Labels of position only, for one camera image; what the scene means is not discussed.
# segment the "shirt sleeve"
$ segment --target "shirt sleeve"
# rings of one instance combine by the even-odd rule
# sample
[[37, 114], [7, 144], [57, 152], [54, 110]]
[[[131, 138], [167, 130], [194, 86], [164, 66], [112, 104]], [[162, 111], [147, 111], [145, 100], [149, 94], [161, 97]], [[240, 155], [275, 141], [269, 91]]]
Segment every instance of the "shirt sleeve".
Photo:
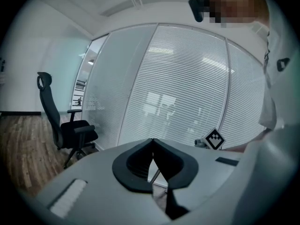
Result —
[[276, 116], [275, 104], [271, 98], [268, 86], [265, 85], [264, 98], [262, 104], [262, 113], [258, 123], [266, 128], [274, 130], [276, 126], [276, 122], [277, 122], [277, 116]]

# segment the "ceiling light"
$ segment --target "ceiling light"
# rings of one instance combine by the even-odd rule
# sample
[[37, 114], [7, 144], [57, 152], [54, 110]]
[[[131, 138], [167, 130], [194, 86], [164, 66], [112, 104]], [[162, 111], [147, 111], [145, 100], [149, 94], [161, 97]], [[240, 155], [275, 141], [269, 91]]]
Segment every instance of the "ceiling light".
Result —
[[92, 60], [89, 60], [89, 61], [88, 61], [88, 64], [94, 65], [94, 60], [93, 60], [93, 59], [92, 59]]

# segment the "window blind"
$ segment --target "window blind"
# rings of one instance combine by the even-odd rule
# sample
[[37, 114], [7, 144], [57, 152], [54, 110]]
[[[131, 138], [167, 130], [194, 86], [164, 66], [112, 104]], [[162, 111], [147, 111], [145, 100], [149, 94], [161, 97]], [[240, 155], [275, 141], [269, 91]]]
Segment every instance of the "window blind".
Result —
[[264, 129], [258, 124], [264, 95], [262, 65], [233, 43], [229, 42], [228, 49], [232, 77], [228, 108], [220, 129], [226, 139], [223, 148], [246, 143]]
[[119, 144], [156, 137], [193, 146], [218, 125], [227, 79], [224, 40], [160, 25], [141, 64]]
[[95, 125], [102, 149], [117, 145], [129, 95], [156, 25], [110, 34], [90, 74], [82, 118]]

